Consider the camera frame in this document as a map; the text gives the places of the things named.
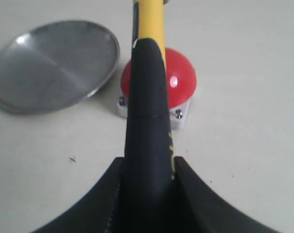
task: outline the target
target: metal disc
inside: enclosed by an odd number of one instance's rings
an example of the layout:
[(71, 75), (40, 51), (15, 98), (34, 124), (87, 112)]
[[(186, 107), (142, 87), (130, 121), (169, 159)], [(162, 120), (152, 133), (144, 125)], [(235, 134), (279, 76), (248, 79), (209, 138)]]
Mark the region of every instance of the metal disc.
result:
[(96, 93), (119, 60), (107, 28), (62, 21), (17, 37), (0, 53), (0, 105), (11, 112), (44, 113)]

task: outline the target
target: aluminum lid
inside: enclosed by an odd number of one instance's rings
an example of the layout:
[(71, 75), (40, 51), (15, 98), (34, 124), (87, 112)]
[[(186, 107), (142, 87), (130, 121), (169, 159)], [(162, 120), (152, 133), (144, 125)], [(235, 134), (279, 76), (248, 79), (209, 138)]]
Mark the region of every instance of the aluminum lid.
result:
[(30, 114), (69, 107), (109, 80), (119, 54), (114, 34), (92, 22), (34, 29), (0, 53), (0, 106)]

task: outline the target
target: white table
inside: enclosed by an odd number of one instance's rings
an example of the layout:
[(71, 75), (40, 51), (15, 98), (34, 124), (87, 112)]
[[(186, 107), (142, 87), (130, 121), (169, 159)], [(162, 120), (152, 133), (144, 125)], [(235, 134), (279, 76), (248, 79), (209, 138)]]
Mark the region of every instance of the white table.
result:
[[(95, 97), (57, 113), (0, 110), (0, 233), (57, 217), (123, 155), (126, 122), (115, 101), (130, 58), (132, 1), (0, 0), (0, 49), (61, 19), (111, 29), (120, 69)], [(294, 0), (173, 0), (165, 19), (168, 47), (191, 60), (199, 85), (185, 130), (174, 132), (175, 154), (241, 211), (294, 233)]]

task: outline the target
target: round metal dish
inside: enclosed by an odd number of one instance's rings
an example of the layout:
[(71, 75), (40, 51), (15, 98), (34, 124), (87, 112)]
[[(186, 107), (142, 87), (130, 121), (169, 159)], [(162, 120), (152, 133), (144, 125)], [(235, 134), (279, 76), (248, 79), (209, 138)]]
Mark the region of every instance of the round metal dish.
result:
[(62, 21), (17, 37), (0, 53), (0, 105), (46, 113), (96, 93), (111, 77), (120, 48), (107, 28)]

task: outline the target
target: screw head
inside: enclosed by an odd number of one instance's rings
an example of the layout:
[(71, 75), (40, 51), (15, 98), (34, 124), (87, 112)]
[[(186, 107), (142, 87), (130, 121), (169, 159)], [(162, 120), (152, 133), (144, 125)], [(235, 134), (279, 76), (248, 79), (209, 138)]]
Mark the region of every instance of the screw head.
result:
[(120, 104), (120, 106), (126, 105), (126, 100), (124, 99), (124, 96), (119, 97), (119, 104)]
[(175, 111), (175, 116), (176, 116), (177, 119), (182, 119), (182, 111), (181, 111), (181, 109), (177, 109)]

